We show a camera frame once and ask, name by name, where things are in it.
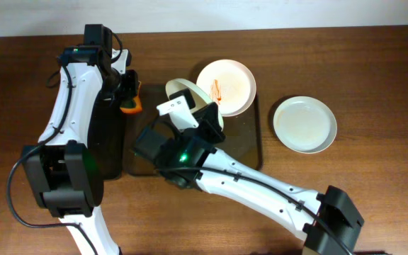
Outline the orange green scrub sponge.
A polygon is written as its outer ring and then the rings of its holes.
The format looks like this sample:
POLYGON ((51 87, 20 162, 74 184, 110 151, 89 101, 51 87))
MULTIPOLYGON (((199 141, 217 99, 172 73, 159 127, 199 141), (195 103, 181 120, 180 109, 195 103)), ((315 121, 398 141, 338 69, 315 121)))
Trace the orange green scrub sponge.
POLYGON ((140 89, 142 83, 137 81, 133 86, 134 91, 120 104, 120 110, 124 114, 133 115, 142 112, 142 103, 140 100, 140 89))

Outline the pink plate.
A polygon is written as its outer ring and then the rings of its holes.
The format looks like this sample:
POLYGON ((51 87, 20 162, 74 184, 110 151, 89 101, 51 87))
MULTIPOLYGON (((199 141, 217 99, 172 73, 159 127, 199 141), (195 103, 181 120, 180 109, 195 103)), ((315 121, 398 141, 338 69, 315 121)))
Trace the pink plate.
POLYGON ((216 102, 223 117, 243 113, 256 95, 254 75, 245 65, 232 59, 216 60, 205 66, 196 85, 216 102))

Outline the white plate cleaned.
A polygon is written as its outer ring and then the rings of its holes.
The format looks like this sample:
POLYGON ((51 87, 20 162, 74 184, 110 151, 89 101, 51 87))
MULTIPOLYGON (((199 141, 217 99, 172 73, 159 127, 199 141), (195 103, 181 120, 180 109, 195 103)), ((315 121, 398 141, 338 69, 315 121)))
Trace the white plate cleaned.
POLYGON ((287 148, 303 154, 324 151, 338 131, 330 108, 309 96, 293 96, 280 103, 272 124, 275 135, 287 148))
POLYGON ((192 114, 213 102, 210 99, 209 95, 207 95, 201 88, 199 88, 196 84, 194 84, 193 82, 189 80, 172 79, 168 81, 165 86, 166 94, 169 100, 172 98, 171 95, 173 93, 176 93, 177 91, 180 91, 183 89, 190 90, 193 100, 195 102, 194 107, 190 105, 192 114))

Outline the black plastic tray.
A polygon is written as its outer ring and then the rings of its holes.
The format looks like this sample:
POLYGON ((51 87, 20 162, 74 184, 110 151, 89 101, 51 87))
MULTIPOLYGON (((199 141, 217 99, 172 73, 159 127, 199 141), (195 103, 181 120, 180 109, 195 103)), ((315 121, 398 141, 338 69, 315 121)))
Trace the black plastic tray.
POLYGON ((123 170, 126 117, 120 103, 115 96, 98 99, 91 115, 87 145, 105 181, 118 179, 123 170))

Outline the brown serving tray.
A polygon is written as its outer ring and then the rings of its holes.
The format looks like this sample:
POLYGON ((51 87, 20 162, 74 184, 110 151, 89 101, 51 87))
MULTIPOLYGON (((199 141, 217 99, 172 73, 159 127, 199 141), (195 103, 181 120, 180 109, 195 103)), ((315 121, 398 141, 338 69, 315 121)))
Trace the brown serving tray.
MULTIPOLYGON (((154 176, 154 166, 146 159, 135 155, 132 148, 137 136, 158 114, 156 106, 168 100, 165 86, 161 84, 143 85, 140 89, 142 112, 126 116, 125 140, 122 167, 123 173, 132 176, 154 176)), ((223 118, 224 142, 215 146, 224 150, 232 158, 244 165, 260 170, 263 166, 261 127, 259 124, 259 100, 243 113, 223 118)))

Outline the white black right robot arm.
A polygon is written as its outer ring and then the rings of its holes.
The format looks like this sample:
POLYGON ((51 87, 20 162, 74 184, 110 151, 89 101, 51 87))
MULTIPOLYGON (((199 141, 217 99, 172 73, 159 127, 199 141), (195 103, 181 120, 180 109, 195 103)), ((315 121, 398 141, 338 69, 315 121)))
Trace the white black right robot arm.
POLYGON ((325 193, 284 183, 251 169, 215 145, 225 136, 217 105, 196 112, 165 104, 135 140, 134 153, 181 189, 235 200, 282 225, 304 242, 304 254, 352 254, 364 224, 343 190, 325 193))

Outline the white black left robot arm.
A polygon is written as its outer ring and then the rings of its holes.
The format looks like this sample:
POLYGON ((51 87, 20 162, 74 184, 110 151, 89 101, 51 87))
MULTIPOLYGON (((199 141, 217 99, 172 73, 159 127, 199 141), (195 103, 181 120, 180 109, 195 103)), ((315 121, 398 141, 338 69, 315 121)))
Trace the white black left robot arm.
POLYGON ((122 174, 124 103, 140 111, 137 73, 127 49, 68 47, 59 57, 59 91, 23 166, 36 203, 66 227, 82 254, 121 254, 101 209, 104 183, 122 174))

